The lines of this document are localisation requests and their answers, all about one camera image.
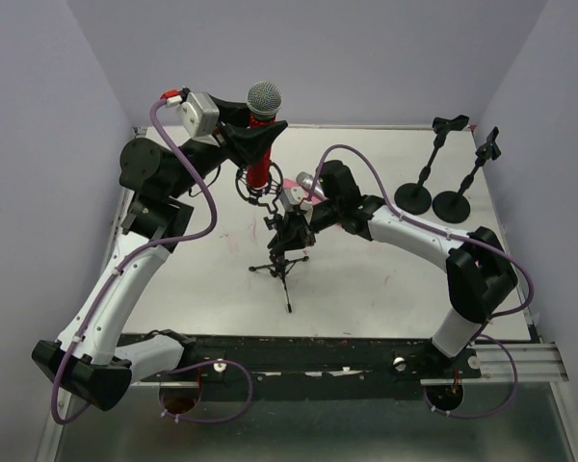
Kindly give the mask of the red glitter microphone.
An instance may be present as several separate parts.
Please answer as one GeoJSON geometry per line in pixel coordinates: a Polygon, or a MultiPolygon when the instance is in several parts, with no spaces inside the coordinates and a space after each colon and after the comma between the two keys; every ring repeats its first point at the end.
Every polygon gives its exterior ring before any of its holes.
{"type": "MultiPolygon", "coordinates": [[[[276,115],[282,105],[279,88],[272,82],[260,81],[248,91],[247,106],[250,110],[250,128],[257,128],[276,121],[276,115]]],[[[247,172],[247,184],[254,189],[262,189],[269,183],[271,149],[263,159],[251,166],[247,172]]]]}

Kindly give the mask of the black tripod microphone stand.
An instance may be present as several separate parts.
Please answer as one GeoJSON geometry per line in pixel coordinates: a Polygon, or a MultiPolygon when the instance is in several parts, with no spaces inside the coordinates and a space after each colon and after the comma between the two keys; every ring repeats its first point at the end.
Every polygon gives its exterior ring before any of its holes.
{"type": "Polygon", "coordinates": [[[255,187],[248,181],[248,169],[239,167],[235,176],[235,189],[239,196],[249,205],[264,208],[267,216],[264,217],[266,227],[275,234],[268,243],[269,262],[258,266],[249,266],[250,272],[266,270],[272,278],[278,279],[285,293],[286,309],[293,312],[290,301],[287,275],[297,263],[305,263],[308,256],[289,259],[286,253],[295,250],[298,244],[307,243],[307,233],[299,230],[297,218],[291,221],[286,212],[294,212],[295,200],[301,199],[301,190],[284,186],[284,175],[276,163],[271,163],[268,179],[264,186],[255,187]]]}

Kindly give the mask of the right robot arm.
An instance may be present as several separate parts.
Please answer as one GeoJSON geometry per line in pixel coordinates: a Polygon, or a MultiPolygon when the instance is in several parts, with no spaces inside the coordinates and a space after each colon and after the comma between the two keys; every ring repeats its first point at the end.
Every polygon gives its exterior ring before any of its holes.
{"type": "Polygon", "coordinates": [[[320,180],[325,198],[318,203],[308,201],[302,189],[282,192],[283,214],[266,221],[275,233],[268,244],[271,261],[284,265],[286,252],[314,245],[318,233],[339,225],[351,235],[430,262],[445,272],[451,302],[431,338],[432,348],[445,358],[457,357],[517,285],[496,234],[481,226],[455,240],[434,223],[394,214],[383,198],[362,193],[340,161],[325,162],[320,180]]]}

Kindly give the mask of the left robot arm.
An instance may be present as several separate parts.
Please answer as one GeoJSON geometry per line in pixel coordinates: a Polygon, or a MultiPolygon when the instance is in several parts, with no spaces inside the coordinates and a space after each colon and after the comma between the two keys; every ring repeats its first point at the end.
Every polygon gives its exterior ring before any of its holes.
{"type": "Polygon", "coordinates": [[[176,247],[216,227],[218,211],[205,175],[225,161],[240,170],[268,162],[273,142],[287,126],[275,120],[280,106],[275,92],[250,90],[246,102],[234,103],[205,92],[172,90],[150,111],[163,142],[139,137],[122,148],[119,182],[134,196],[115,253],[58,338],[38,342],[32,352],[53,384],[56,423],[68,422],[59,410],[62,390],[107,411],[132,383],[178,367],[191,339],[164,330],[120,346],[123,327],[176,247]]]}

